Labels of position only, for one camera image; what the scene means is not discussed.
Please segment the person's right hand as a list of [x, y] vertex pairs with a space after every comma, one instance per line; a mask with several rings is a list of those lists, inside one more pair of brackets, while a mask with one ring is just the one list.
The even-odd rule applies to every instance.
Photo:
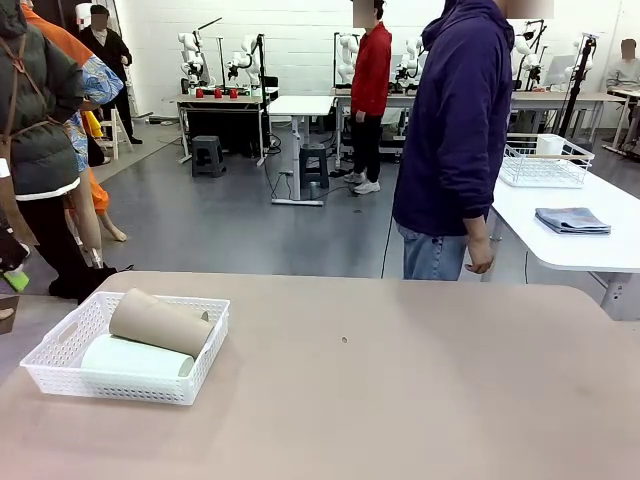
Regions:
[[470, 237], [467, 248], [470, 262], [465, 265], [466, 270], [477, 275], [487, 273], [494, 262], [490, 238], [488, 236]]

